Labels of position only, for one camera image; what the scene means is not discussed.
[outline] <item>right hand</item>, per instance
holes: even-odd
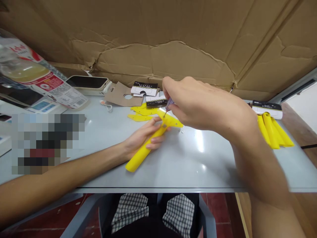
[[[192,77],[179,82],[164,77],[163,90],[166,98],[175,102],[169,109],[186,126],[215,131],[230,142],[259,130],[251,107],[224,90]]]

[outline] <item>hand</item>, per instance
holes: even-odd
[[[160,124],[155,125],[156,122],[161,121],[159,117],[153,117],[147,124],[143,125],[140,129],[136,130],[128,139],[123,143],[124,149],[127,151],[127,161],[130,160],[138,149],[160,128]],[[151,139],[151,144],[146,145],[146,148],[153,150],[158,149],[161,143],[165,140],[165,136],[154,137]]]
[[[257,116],[242,99],[207,83],[185,77],[180,82],[163,78],[167,99],[175,102],[169,108],[186,126],[212,130],[234,142],[258,130]]]

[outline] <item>phone screen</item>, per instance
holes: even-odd
[[[72,76],[66,82],[73,87],[100,88],[106,81],[106,78]]]

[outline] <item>red floor tile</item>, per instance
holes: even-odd
[[[197,238],[204,238],[204,230],[203,230],[203,228],[201,228]]]
[[[214,215],[216,223],[230,223],[230,217],[224,193],[207,193],[208,208]]]
[[[230,224],[216,224],[217,238],[233,238]]]
[[[89,198],[91,195],[94,195],[94,193],[85,193],[84,199],[83,199],[82,203],[80,204],[80,206],[82,206],[84,204],[84,202],[87,200],[87,198]]]
[[[98,208],[96,209],[95,213],[93,214],[91,220],[89,221],[87,227],[94,227],[99,228],[99,212]]]
[[[77,213],[83,199],[84,197],[81,197],[35,217],[21,224],[19,230],[30,228],[66,228]]]
[[[0,238],[10,238],[12,237],[11,234],[12,234],[11,231],[2,231],[0,232]]]
[[[201,193],[200,195],[201,195],[201,197],[203,198],[203,200],[205,201],[206,205],[208,206],[207,193]]]
[[[86,228],[82,238],[101,238],[99,228]]]
[[[12,238],[60,238],[64,229],[59,230],[24,230],[17,231],[12,235]]]

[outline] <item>yellow plastic piece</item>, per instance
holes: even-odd
[[[271,116],[268,112],[265,112],[262,114],[264,125],[268,134],[268,137],[270,138],[270,146],[272,149],[279,149],[280,146],[278,145],[278,141],[274,135],[273,130],[273,123],[271,120]]]
[[[278,133],[280,134],[281,138],[284,141],[284,147],[293,147],[294,143],[292,142],[292,140],[288,137],[288,135],[286,134],[286,132],[281,128],[281,126],[277,123],[277,121],[275,121],[274,118],[272,118],[272,124],[274,125],[274,127],[277,129]]]
[[[149,121],[149,120],[151,120],[153,117],[150,117],[150,116],[142,116],[142,115],[138,115],[138,114],[136,114],[136,115],[132,115],[132,114],[129,114],[128,115],[128,118],[130,118],[130,119],[132,119],[132,120],[134,120],[134,121],[136,121],[136,122],[141,122],[141,121]]]
[[[150,116],[150,115],[156,114],[158,111],[158,108],[149,108],[146,106],[146,102],[145,102],[140,107],[131,107],[131,110],[143,116]]]
[[[281,137],[281,135],[279,134],[278,130],[276,129],[276,127],[273,124],[273,117],[271,117],[272,120],[272,125],[273,125],[273,132],[274,132],[274,136],[277,139],[277,142],[280,146],[285,146],[285,142],[283,140],[283,138]]]
[[[169,114],[166,114],[165,117],[165,111],[164,110],[157,110],[158,116],[162,119],[162,125],[161,127],[141,146],[141,148],[137,151],[137,153],[132,157],[132,159],[126,164],[125,168],[129,172],[135,172],[136,169],[141,165],[141,163],[144,161],[144,159],[148,156],[148,154],[151,152],[150,149],[146,148],[147,144],[151,143],[151,139],[153,137],[158,137],[164,134],[166,129],[168,127],[183,127],[183,124],[180,123],[179,120],[175,119]]]
[[[265,125],[264,125],[263,117],[262,117],[262,115],[257,115],[257,116],[258,116],[258,125],[260,128],[260,131],[261,131],[265,141],[267,142],[267,144],[269,146],[271,146],[270,138],[268,137],[268,133],[267,133],[267,130],[266,130]]]

